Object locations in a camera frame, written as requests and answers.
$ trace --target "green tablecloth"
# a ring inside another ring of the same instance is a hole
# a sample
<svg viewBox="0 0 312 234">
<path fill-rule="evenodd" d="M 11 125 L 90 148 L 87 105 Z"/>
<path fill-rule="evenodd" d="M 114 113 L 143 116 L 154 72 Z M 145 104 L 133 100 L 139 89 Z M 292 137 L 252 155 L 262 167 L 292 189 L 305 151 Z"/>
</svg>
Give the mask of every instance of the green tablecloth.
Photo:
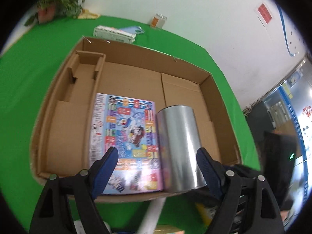
<svg viewBox="0 0 312 234">
<path fill-rule="evenodd" d="M 224 99 L 244 163 L 259 168 L 252 135 L 238 102 L 223 73 L 204 48 L 170 32 L 131 20 L 104 16 L 97 20 L 56 20 L 35 26 L 0 58 L 0 186 L 26 229 L 42 190 L 29 168 L 29 141 L 40 104 L 63 59 L 81 36 L 91 36 L 98 25 L 141 26 L 145 33 L 136 37 L 135 45 L 170 54 L 209 71 Z M 74 203 L 71 206 L 73 217 L 77 219 Z M 97 205 L 103 219 L 113 228 L 127 230 L 138 227 L 147 206 L 148 202 Z M 159 224 L 172 224 L 186 233 L 204 232 L 197 210 L 183 195 L 167 199 Z"/>
</svg>

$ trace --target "blue gripper pad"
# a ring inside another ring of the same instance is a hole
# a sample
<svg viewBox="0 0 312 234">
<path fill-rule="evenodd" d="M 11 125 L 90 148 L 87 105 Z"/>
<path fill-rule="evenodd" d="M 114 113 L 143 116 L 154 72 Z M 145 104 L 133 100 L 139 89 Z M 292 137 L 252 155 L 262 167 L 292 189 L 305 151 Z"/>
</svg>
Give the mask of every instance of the blue gripper pad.
<svg viewBox="0 0 312 234">
<path fill-rule="evenodd" d="M 223 195 L 222 184 L 220 177 L 213 168 L 214 160 L 211 158 L 205 148 L 200 148 L 197 150 L 196 160 L 211 194 L 215 198 L 221 199 Z"/>
<path fill-rule="evenodd" d="M 90 167 L 91 197 L 93 200 L 103 194 L 117 162 L 118 150 L 115 147 L 110 147 L 102 159 L 96 160 Z"/>
</svg>

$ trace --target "potted plant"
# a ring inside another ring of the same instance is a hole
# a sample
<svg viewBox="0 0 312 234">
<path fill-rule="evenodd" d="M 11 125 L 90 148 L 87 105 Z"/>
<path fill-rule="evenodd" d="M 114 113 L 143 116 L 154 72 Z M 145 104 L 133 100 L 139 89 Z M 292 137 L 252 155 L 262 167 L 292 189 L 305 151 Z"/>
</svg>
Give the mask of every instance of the potted plant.
<svg viewBox="0 0 312 234">
<path fill-rule="evenodd" d="M 39 0 L 37 13 L 32 15 L 24 25 L 32 24 L 35 19 L 42 24 L 53 20 L 55 16 L 77 17 L 82 9 L 81 4 L 84 2 L 85 0 Z"/>
</svg>

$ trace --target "white stick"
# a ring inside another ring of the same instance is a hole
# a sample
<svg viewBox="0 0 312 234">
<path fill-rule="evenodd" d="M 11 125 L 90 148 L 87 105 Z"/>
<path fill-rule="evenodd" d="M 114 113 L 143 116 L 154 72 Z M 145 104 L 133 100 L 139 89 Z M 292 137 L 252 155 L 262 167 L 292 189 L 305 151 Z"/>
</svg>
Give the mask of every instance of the white stick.
<svg viewBox="0 0 312 234">
<path fill-rule="evenodd" d="M 153 234 L 166 198 L 151 201 L 137 234 Z"/>
</svg>

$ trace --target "metallic can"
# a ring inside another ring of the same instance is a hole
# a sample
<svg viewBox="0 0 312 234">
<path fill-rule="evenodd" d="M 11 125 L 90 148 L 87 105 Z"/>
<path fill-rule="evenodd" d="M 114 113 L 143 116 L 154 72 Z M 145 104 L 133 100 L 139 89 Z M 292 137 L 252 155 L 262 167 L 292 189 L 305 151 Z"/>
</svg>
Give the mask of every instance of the metallic can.
<svg viewBox="0 0 312 234">
<path fill-rule="evenodd" d="M 167 192 L 185 192 L 204 187 L 206 182 L 196 162 L 201 147 L 194 111 L 174 105 L 157 114 L 159 144 Z"/>
</svg>

